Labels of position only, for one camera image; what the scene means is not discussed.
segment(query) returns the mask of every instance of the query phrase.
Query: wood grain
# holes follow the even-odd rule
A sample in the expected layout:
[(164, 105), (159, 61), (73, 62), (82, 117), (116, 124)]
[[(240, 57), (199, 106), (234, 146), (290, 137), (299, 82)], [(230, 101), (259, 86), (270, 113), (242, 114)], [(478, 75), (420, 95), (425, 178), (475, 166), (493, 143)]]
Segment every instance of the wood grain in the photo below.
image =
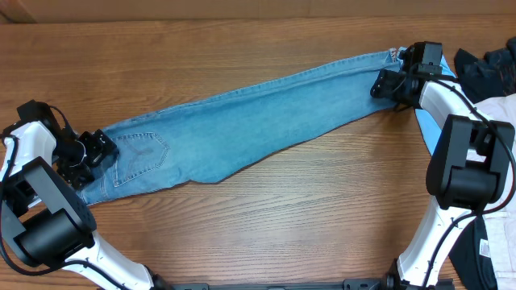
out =
[(17, 23), (516, 13), (514, 0), (0, 0), (0, 10), (2, 3)]
[[(481, 56), (514, 16), (176, 21), (0, 27), (0, 127), (34, 98), (91, 131), (167, 106), (367, 52), (443, 42)], [(381, 276), (427, 207), (430, 159), (414, 113), (385, 111), (259, 162), (92, 207), (100, 233), (174, 283), (340, 281)], [(442, 277), (456, 278), (447, 262)], [(91, 289), (59, 271), (0, 263), (1, 289)]]

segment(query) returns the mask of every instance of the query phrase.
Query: jeans back pocket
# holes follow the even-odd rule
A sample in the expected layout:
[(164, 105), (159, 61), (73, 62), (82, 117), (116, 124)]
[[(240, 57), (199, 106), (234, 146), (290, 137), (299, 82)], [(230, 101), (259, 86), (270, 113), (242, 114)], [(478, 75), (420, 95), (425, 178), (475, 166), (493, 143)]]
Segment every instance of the jeans back pocket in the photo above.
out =
[(169, 145), (156, 133), (134, 133), (114, 138), (119, 156), (114, 163), (114, 186), (119, 187), (163, 165)]

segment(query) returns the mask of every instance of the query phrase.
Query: jeans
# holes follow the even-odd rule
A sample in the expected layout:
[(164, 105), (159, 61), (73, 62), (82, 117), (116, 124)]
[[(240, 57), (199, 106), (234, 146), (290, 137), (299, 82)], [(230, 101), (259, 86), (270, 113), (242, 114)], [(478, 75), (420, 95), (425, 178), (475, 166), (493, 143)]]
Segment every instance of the jeans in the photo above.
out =
[(399, 71), (396, 50), (337, 60), (292, 76), (169, 107), (104, 132), (118, 156), (94, 169), (87, 204), (216, 183), (273, 152), (393, 107), (369, 95), (380, 69)]

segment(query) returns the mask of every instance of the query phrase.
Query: white arm segment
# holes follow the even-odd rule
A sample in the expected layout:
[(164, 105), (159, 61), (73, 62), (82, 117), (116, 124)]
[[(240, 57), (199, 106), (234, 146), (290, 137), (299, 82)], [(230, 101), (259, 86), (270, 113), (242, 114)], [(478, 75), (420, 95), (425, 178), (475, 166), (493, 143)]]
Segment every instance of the white arm segment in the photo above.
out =
[[(52, 165), (52, 153), (56, 148), (56, 138), (41, 122), (29, 122), (13, 130), (11, 134), (19, 139), (15, 166), (10, 173), (11, 175), (21, 171), (23, 165), (37, 157), (42, 157), (45, 162)], [(10, 159), (15, 147), (15, 142), (11, 138), (5, 138), (5, 144), (7, 148), (6, 158), (0, 171), (0, 179), (6, 174), (7, 161)], [(36, 197), (29, 207), (37, 204), (39, 201), (40, 199)], [(93, 232), (93, 236), (94, 246), (90, 249), (85, 247), (79, 250), (74, 255), (71, 255), (67, 261), (74, 259), (89, 261), (129, 289), (148, 290), (153, 287), (152, 277), (144, 265), (134, 263), (124, 257), (106, 242), (97, 231)], [(106, 290), (117, 289), (90, 268), (84, 268), (82, 265), (72, 265), (64, 269), (75, 271)]]
[[(144, 265), (130, 261), (106, 242), (97, 231), (93, 232), (93, 236), (95, 240), (94, 246), (90, 249), (85, 247), (79, 250), (66, 259), (66, 262), (73, 260), (88, 261), (131, 290), (149, 290), (154, 286), (151, 274)], [(82, 265), (71, 265), (63, 267), (63, 270), (74, 271), (77, 274), (83, 275), (105, 290), (118, 289), (97, 272), (91, 270), (91, 268), (84, 268)]]
[[(459, 84), (451, 81), (442, 82), (455, 87), (457, 91), (465, 96)], [(468, 107), (459, 98), (459, 96), (457, 96), (449, 89), (443, 87), (442, 85), (434, 83), (433, 81), (427, 81), (422, 87), (421, 97), (419, 98), (419, 105), (423, 110), (430, 113), (432, 118), (441, 129), (443, 129), (444, 122), (446, 122), (446, 118), (449, 114), (466, 116), (472, 120), (478, 120), (478, 118), (476, 118), (469, 111)], [(480, 111), (479, 113), (481, 113), (488, 120), (490, 119), (486, 114), (483, 114)]]
[[(460, 85), (444, 81), (446, 84), (455, 87), (456, 90), (462, 92)], [(440, 128), (443, 128), (449, 114), (462, 115), (472, 120), (477, 120), (464, 104), (464, 102), (450, 89), (432, 81), (427, 81), (422, 88), (419, 105), (426, 110), (432, 118), (437, 122)], [(427, 212), (421, 224), (419, 224), (416, 235), (410, 242), (409, 247), (403, 252), (397, 260), (397, 270), (401, 280), (409, 281), (411, 285), (422, 286), (425, 274), (427, 273), (428, 263), (434, 249), (446, 229), (450, 226), (454, 219), (471, 213), (470, 209), (461, 209), (450, 207), (448, 210), (441, 209), (435, 197), (431, 197)], [(473, 217), (466, 218), (459, 223), (447, 236), (444, 244), (439, 249), (439, 253), (435, 259), (430, 279), (426, 287), (437, 283), (439, 270), (452, 249), (456, 240), (462, 233), (462, 230), (473, 220)]]
[[(448, 210), (441, 209), (435, 197), (431, 197), (425, 216), (419, 224), (416, 235), (410, 242), (409, 247), (399, 256), (397, 270), (401, 280), (409, 281), (411, 285), (422, 286), (427, 273), (428, 263), (434, 253), (434, 249), (446, 229), (454, 219), (460, 218), (468, 213), (470, 209), (450, 207)], [(473, 217), (466, 218), (459, 223), (447, 236), (434, 262), (427, 287), (437, 283), (439, 270), (458, 239), (462, 230), (473, 220)]]
[[(22, 166), (31, 162), (37, 157), (52, 165), (52, 153), (56, 149), (56, 138), (50, 133), (46, 126), (40, 121), (29, 122), (20, 128), (13, 130), (11, 135), (18, 137), (18, 151), (16, 154), (15, 166), (11, 175), (22, 170)], [(6, 138), (6, 158), (3, 160), (0, 178), (6, 174), (7, 161), (10, 159), (15, 148), (15, 142), (11, 138)]]

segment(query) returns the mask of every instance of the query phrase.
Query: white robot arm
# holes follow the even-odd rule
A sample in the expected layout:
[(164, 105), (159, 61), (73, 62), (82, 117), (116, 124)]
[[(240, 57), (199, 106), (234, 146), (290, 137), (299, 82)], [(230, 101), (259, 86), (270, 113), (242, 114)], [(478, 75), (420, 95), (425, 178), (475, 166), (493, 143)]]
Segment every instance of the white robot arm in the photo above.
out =
[[(41, 263), (49, 267), (63, 266), (63, 270), (83, 275), (106, 290), (169, 290), (170, 286), (162, 278), (144, 265), (127, 259), (101, 237), (84, 202), (52, 169), (52, 160), (84, 162), (82, 157), (92, 153), (97, 160), (99, 156), (116, 153), (116, 150), (108, 147), (100, 155), (87, 151), (87, 142), (94, 142), (94, 135), (87, 135), (89, 140), (84, 140), (76, 138), (75, 134), (62, 134), (59, 127), (48, 125), (55, 119), (45, 105), (27, 103), (25, 111), (31, 111), (41, 120), (20, 114), (22, 120), (8, 128), (6, 134), (4, 131), (8, 136), (4, 138), (6, 158), (0, 171), (3, 239), (29, 266)], [(98, 140), (106, 137), (101, 133), (98, 136)], [(62, 152), (57, 150), (59, 143), (81, 143), (77, 148), (83, 148), (83, 151)], [(15, 156), (15, 162), (10, 165), (11, 156)], [(40, 201), (47, 209), (21, 223), (18, 218)]]
[[(446, 81), (446, 83), (464, 94), (460, 85), (450, 81)], [(451, 92), (450, 89), (432, 81), (426, 82), (423, 86), (419, 105), (423, 110), (430, 113), (441, 129), (443, 129), (448, 115), (465, 116), (472, 120), (477, 120), (464, 102)], [(471, 212), (470, 209), (454, 206), (448, 209), (441, 209), (436, 197), (431, 197), (430, 204), (427, 207), (427, 211), (419, 224), (412, 242), (397, 260), (397, 270), (400, 279), (410, 281), (410, 284), (414, 286), (423, 286), (422, 284), (433, 250), (437, 247), (444, 232), (451, 225), (453, 220), (470, 214)], [(473, 219), (474, 217), (464, 219), (447, 236), (437, 254), (430, 278), (425, 286), (428, 287), (437, 284), (439, 270), (444, 260), (453, 248), (453, 245), (463, 229)]]

